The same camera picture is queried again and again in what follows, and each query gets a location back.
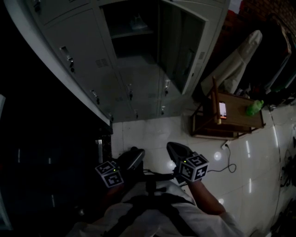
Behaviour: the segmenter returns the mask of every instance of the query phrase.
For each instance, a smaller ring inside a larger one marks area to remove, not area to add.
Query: white shirt
[[[180,187],[171,181],[160,181],[156,187],[166,187],[166,193],[183,197],[187,201],[194,203],[194,200],[188,196]],[[161,195],[163,192],[155,192],[155,195]],[[132,204],[123,203],[134,196],[148,195],[146,192],[146,183],[137,183],[122,199],[121,203],[112,205],[107,209],[103,218],[92,224],[76,223],[73,229],[67,234],[67,237],[98,237],[105,231],[109,231],[118,219],[125,215]],[[244,233],[239,229],[233,217],[226,213],[219,216],[208,215],[202,212],[196,206],[189,203],[172,204],[177,208],[182,219],[191,227],[191,229],[200,237],[242,237]],[[173,237],[181,236],[170,219],[158,210],[146,210],[141,216],[137,217],[132,225],[127,227],[120,235],[121,237]]]

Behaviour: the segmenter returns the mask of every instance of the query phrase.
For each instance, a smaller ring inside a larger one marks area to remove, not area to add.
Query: wall outlet
[[[224,143],[223,145],[222,145],[222,150],[225,150],[226,149],[226,146],[225,145],[230,145],[231,144],[231,141],[226,141],[226,143]]]

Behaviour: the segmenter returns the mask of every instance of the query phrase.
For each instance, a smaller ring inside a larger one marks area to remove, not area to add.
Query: white tiled floor
[[[220,173],[210,172],[203,178],[205,186],[233,214],[247,236],[255,229],[265,232],[270,228],[286,150],[289,149],[292,155],[296,154],[292,145],[292,138],[296,136],[296,106],[278,108],[271,114],[263,110],[263,116],[266,123],[264,129],[230,144],[230,162],[236,164],[236,172],[230,173],[226,169]],[[225,141],[190,137],[186,121],[185,117],[173,117],[113,124],[113,157],[117,158],[136,146],[146,150],[145,168],[171,173],[175,165],[169,158],[166,145],[167,142],[177,142],[203,154],[210,162],[209,169],[221,170],[226,167],[229,151],[221,149]],[[291,197],[295,197],[296,188],[284,187],[280,192],[277,214]]]

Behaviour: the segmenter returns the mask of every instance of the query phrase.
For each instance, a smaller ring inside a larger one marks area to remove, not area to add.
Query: harness
[[[155,192],[165,192],[167,189],[160,188],[156,189],[156,182],[150,181],[146,182],[146,191],[148,196],[136,196],[131,198],[129,201],[124,203],[130,203],[133,207],[126,213],[126,215],[121,216],[118,222],[113,226],[108,232],[104,233],[104,237],[118,237],[123,231],[132,225],[138,216],[141,216],[146,210],[156,209],[162,214],[167,216],[172,224],[176,227],[178,232],[182,236],[194,236],[198,235],[190,228],[190,226],[182,219],[179,215],[177,208],[173,207],[172,204],[175,203],[193,203],[187,201],[186,199],[175,196],[169,193],[164,193],[161,196],[155,196]]]

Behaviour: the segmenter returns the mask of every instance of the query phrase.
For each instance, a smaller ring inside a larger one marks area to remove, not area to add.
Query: white cloth
[[[207,96],[213,87],[213,76],[216,77],[217,86],[220,86],[221,90],[233,94],[261,40],[262,33],[259,30],[252,32],[235,51],[201,82],[204,95]]]
[[[171,181],[157,182],[157,188],[166,187],[166,193],[178,195],[187,201],[194,203],[180,187]],[[146,183],[137,183],[135,187],[127,193],[122,202],[130,200],[133,196],[148,195]],[[179,211],[183,220],[200,237],[242,237],[244,234],[239,229],[233,217],[224,213],[220,216],[208,215],[189,203],[173,204]],[[102,236],[105,231],[109,231],[118,219],[125,215],[132,208],[132,204],[118,203],[108,208],[103,218],[93,224],[76,223],[67,237],[97,237]],[[137,217],[134,223],[129,226],[120,236],[121,237],[159,237],[180,236],[175,226],[169,218],[158,210],[146,210],[141,216]]]

